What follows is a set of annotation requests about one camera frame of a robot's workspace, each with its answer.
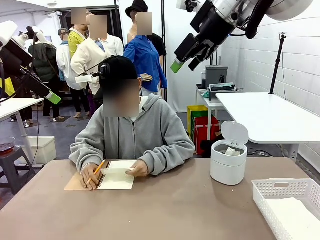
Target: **stool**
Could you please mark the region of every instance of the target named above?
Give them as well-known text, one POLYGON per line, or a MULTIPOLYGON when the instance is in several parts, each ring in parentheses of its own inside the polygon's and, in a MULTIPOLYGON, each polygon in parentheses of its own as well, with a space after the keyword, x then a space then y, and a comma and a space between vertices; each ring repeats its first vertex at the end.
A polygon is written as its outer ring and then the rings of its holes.
POLYGON ((15 146, 13 151, 0 155, 0 167, 3 171, 0 172, 0 178, 6 176, 8 183, 0 183, 0 188, 10 188, 13 194, 17 194, 27 182, 27 177, 36 175, 29 159, 21 147, 15 146), (28 166, 16 166, 15 161, 23 157, 28 166), (18 170, 28 170, 23 176, 19 176, 18 170))

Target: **hand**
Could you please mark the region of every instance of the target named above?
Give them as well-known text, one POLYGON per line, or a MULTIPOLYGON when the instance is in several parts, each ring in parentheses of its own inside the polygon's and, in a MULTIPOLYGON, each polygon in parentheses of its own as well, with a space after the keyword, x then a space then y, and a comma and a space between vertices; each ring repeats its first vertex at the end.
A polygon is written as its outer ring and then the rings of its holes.
POLYGON ((131 171, 126 171, 125 173, 128 175, 132 175, 135 177, 146 177, 148 176, 149 169, 145 161, 138 159, 135 164, 131 167, 131 171))
POLYGON ((143 82, 151 82, 153 77, 147 73, 140 74, 143 82))
POLYGON ((96 175, 95 175, 95 171, 97 170, 99 166, 91 163, 88 164, 87 166, 84 167, 84 169, 81 172, 81 185, 86 189, 88 188, 90 191, 91 190, 96 190, 97 189, 97 185, 99 184, 99 178, 100 178, 100 174, 101 174, 101 170, 99 170, 96 175))

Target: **table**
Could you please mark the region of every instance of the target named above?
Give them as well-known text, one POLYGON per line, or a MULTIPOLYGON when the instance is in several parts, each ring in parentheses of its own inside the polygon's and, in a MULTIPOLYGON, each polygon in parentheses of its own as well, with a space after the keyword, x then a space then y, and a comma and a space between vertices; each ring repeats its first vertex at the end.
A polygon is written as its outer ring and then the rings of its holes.
POLYGON ((19 129, 21 132, 21 136, 23 137, 23 141, 25 144, 25 148, 27 151, 27 156, 29 157, 29 161, 32 163, 33 159, 34 159, 34 154, 32 153, 32 149, 31 149, 31 145, 29 142, 29 138, 28 135, 26 133, 26 129, 24 126, 24 123, 22 121, 21 115, 20 115, 20 110, 25 109, 27 107, 30 107, 34 104, 40 103, 42 102, 44 99, 43 98, 39 98, 39 99, 35 99, 35 98, 12 98, 9 99, 3 103, 1 103, 0 105, 0 120, 5 119, 5 118, 9 118, 12 115, 16 115, 16 120, 18 122, 19 125, 19 129))
POLYGON ((299 144, 320 143, 320 117, 264 92, 218 93, 227 112, 249 132, 256 144, 283 144, 297 160, 299 144))
POLYGON ((75 172, 69 160, 49 162, 0 211, 1 239, 275 240, 251 181, 308 178, 288 158, 248 158, 242 183, 226 186, 198 158, 136 178, 132 190, 64 191, 75 172))
POLYGON ((218 99, 212 100, 213 102, 210 102, 209 98, 204 98, 202 94, 206 92, 205 89, 199 89, 197 86, 195 87, 195 104, 198 105, 198 95, 203 99, 204 105, 208 108, 208 131, 207 131, 207 140, 210 140, 210 133, 211 133, 211 116, 212 116, 212 110, 215 110, 214 117, 218 119, 218 111, 224 110, 224 106, 221 104, 221 102, 218 99))

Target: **orange pencil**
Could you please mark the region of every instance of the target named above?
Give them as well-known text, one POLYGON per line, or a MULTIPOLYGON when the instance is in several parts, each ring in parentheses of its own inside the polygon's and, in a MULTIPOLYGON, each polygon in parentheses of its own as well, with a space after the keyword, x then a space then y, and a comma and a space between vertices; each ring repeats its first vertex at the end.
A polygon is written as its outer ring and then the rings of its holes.
MULTIPOLYGON (((98 166, 98 168, 95 170, 94 175, 97 174, 97 172, 100 170, 100 168, 102 167, 102 165, 105 163, 106 160, 103 160, 102 163, 100 164, 100 166, 98 166)), ((86 182, 86 184, 88 185, 90 183, 90 181, 92 180, 92 178, 90 177, 89 180, 86 182)))

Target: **red bag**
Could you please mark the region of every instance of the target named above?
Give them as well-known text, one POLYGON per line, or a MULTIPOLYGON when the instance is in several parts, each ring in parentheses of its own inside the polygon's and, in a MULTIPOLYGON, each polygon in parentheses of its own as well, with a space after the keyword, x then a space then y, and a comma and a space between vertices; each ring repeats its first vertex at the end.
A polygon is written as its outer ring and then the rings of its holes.
MULTIPOLYGON (((220 131, 220 124, 218 120, 213 116, 211 118, 211 133, 210 140, 213 141, 217 136, 216 133, 220 131)), ((203 150, 200 148, 200 144, 203 140, 207 140, 208 136, 208 117, 201 116, 194 119, 194 136, 193 143, 195 145, 195 151, 197 155, 202 155, 203 150)))

